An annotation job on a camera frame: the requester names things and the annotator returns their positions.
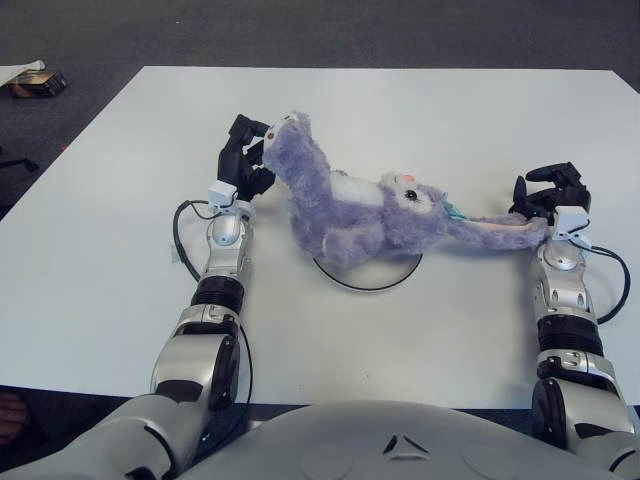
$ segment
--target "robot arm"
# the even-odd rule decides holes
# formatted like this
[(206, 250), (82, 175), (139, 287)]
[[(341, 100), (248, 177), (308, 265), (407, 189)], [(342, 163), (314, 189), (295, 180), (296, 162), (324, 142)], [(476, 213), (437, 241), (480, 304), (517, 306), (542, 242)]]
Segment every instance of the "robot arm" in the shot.
[[(211, 412), (228, 408), (237, 393), (239, 315), (252, 237), (249, 200), (274, 181), (271, 172), (256, 168), (259, 147), (246, 154), (243, 147), (267, 128), (239, 115), (229, 132), (218, 181), (209, 192), (214, 212), (207, 229), (209, 260), (191, 305), (158, 356), (153, 393), (129, 400), (65, 449), (3, 479), (174, 478), (191, 465)], [(176, 247), (188, 262), (179, 242)]]
[(591, 250), (584, 235), (589, 192), (571, 163), (534, 170), (527, 180), (555, 184), (526, 196), (520, 177), (512, 207), (527, 217), (545, 217), (553, 226), (530, 266), (540, 346), (534, 436), (623, 478), (638, 478), (640, 443), (613, 365), (604, 357), (598, 318), (583, 280), (585, 252)]

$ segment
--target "teal ribbon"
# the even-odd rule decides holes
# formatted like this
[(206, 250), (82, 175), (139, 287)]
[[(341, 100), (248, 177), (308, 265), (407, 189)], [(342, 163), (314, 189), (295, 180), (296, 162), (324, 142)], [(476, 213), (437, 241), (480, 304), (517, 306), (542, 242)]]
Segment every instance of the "teal ribbon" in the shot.
[(451, 202), (449, 202), (447, 200), (447, 195), (448, 193), (444, 193), (444, 195), (442, 196), (442, 205), (444, 206), (445, 211), (447, 212), (447, 215), (449, 215), (449, 218), (451, 220), (468, 220), (469, 217), (467, 217), (466, 215), (464, 215), (460, 210), (458, 210), (458, 208)]

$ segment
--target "white plush belly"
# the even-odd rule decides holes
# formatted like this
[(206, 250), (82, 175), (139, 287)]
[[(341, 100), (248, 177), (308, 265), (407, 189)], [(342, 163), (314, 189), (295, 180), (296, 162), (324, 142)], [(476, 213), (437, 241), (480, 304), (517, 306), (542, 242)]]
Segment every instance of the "white plush belly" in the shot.
[(377, 183), (331, 172), (331, 192), (334, 200), (381, 207), (384, 198)]

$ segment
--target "stuffed animal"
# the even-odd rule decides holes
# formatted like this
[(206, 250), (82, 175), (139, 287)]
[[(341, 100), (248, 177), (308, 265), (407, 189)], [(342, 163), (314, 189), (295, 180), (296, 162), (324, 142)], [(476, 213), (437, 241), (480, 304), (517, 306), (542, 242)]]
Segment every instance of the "stuffed animal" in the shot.
[(373, 183), (332, 171), (302, 113), (287, 115), (267, 131), (262, 160), (292, 193), (291, 223), (300, 246), (337, 267), (375, 255), (420, 254), (446, 235), (477, 247), (521, 249), (548, 234), (543, 218), (466, 217), (446, 193), (411, 175), (387, 173)]

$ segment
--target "white clip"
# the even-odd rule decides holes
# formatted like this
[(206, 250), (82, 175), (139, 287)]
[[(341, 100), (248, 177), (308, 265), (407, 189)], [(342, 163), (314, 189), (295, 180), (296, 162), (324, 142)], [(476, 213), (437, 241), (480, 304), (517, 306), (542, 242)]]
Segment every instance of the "white clip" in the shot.
[(591, 248), (591, 242), (584, 234), (589, 225), (589, 214), (578, 206), (561, 205), (555, 208), (552, 240), (568, 240), (579, 246)]
[(235, 185), (216, 180), (209, 187), (209, 210), (216, 213), (218, 210), (231, 207), (237, 191)]

